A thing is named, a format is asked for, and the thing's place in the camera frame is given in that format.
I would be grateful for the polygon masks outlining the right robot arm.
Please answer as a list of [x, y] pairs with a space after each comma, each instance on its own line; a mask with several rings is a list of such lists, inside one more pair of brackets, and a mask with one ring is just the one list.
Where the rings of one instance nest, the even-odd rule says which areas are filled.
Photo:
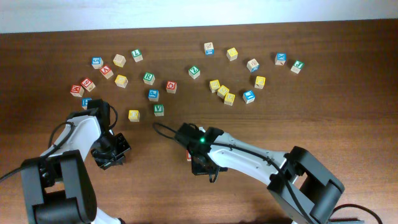
[[252, 146], [218, 128], [203, 130], [187, 123], [175, 134], [202, 173], [234, 169], [267, 186], [294, 223], [327, 223], [345, 191], [344, 185], [302, 147], [277, 152]]

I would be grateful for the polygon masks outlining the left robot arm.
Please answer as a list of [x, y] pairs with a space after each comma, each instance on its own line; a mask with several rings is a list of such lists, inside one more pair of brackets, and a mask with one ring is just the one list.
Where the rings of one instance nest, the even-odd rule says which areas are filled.
[[121, 133], [113, 133], [112, 112], [115, 109], [101, 99], [89, 101], [86, 110], [69, 114], [62, 133], [49, 141], [45, 152], [22, 163], [29, 223], [123, 223], [98, 208], [84, 164], [87, 155], [103, 170], [126, 160], [131, 147]]

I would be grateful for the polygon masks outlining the red I block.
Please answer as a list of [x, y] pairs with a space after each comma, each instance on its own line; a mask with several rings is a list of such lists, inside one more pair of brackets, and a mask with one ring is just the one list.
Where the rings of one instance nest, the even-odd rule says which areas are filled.
[[187, 151], [187, 161], [190, 162], [192, 161], [191, 155], [189, 153], [189, 151]]

